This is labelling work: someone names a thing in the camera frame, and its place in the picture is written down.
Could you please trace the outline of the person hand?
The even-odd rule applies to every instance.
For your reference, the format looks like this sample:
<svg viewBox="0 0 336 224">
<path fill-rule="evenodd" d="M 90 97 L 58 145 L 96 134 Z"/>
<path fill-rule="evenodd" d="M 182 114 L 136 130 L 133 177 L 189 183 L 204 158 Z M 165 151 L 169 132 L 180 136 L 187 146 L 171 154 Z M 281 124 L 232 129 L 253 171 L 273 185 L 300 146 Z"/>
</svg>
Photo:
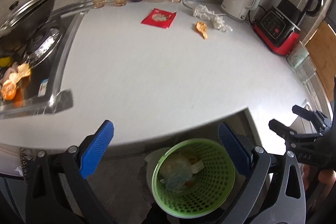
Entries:
<svg viewBox="0 0 336 224">
<path fill-rule="evenodd" d="M 302 180 L 305 188 L 307 214 L 316 211 L 335 210 L 335 171 L 322 170 L 316 166 L 302 166 Z"/>
</svg>

